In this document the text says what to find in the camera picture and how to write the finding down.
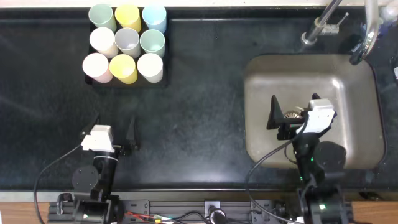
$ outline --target faucet handle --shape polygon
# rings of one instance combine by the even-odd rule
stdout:
[[[340,24],[347,18],[348,12],[344,15],[342,19],[337,24],[326,24],[325,27],[322,29],[320,35],[337,35],[339,32]]]

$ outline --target plastic cup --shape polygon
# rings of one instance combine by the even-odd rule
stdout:
[[[142,18],[148,28],[159,30],[162,33],[166,31],[167,19],[166,9],[163,6],[148,6],[142,11]]]
[[[98,82],[107,83],[113,78],[108,65],[108,59],[104,55],[92,53],[84,59],[83,71]]]
[[[112,7],[107,4],[97,4],[88,11],[88,18],[96,27],[106,27],[116,31]]]
[[[163,61],[153,53],[144,54],[137,62],[138,72],[151,83],[157,83],[163,78]]]
[[[160,57],[164,56],[165,52],[165,39],[161,31],[158,30],[147,30],[140,38],[141,47],[147,53],[154,53]]]
[[[137,32],[141,31],[141,20],[137,6],[123,4],[116,8],[114,15],[123,28],[132,28]]]
[[[132,84],[137,80],[136,63],[132,57],[122,54],[114,57],[109,63],[112,75],[125,84]]]
[[[122,28],[116,32],[114,43],[126,55],[138,58],[141,54],[139,35],[132,28]]]
[[[114,34],[106,27],[97,28],[91,33],[90,44],[107,58],[113,58],[119,53],[119,49],[114,43]]]

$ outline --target gray sink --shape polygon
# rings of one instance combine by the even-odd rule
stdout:
[[[312,94],[328,98],[337,117],[321,141],[347,150],[346,169],[371,169],[385,151],[372,68],[349,63],[349,55],[263,55],[251,60],[244,77],[246,149],[254,161],[280,146],[277,130],[267,130],[271,96],[284,113],[307,107]],[[294,159],[293,149],[287,155]],[[267,167],[297,167],[283,150],[268,158]]]

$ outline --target faucet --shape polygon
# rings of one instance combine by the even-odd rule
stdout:
[[[311,29],[308,32],[304,32],[301,36],[303,44],[313,45],[317,41],[317,37],[319,35],[338,33],[338,26],[343,22],[348,14],[346,14],[345,17],[337,23],[337,25],[328,25],[326,22],[341,1],[342,0],[332,0],[332,2],[323,11],[322,15],[314,20]],[[368,56],[379,33],[379,8],[377,0],[364,0],[364,2],[366,12],[366,35],[362,44],[359,45],[349,59],[349,62],[353,65],[359,64],[364,58],[366,58],[366,56]]]

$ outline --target wooden floor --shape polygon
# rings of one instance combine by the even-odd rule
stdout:
[[[47,202],[39,208],[47,222]],[[398,223],[398,202],[353,202],[355,220],[372,224]],[[39,224],[32,202],[0,202],[2,224]]]

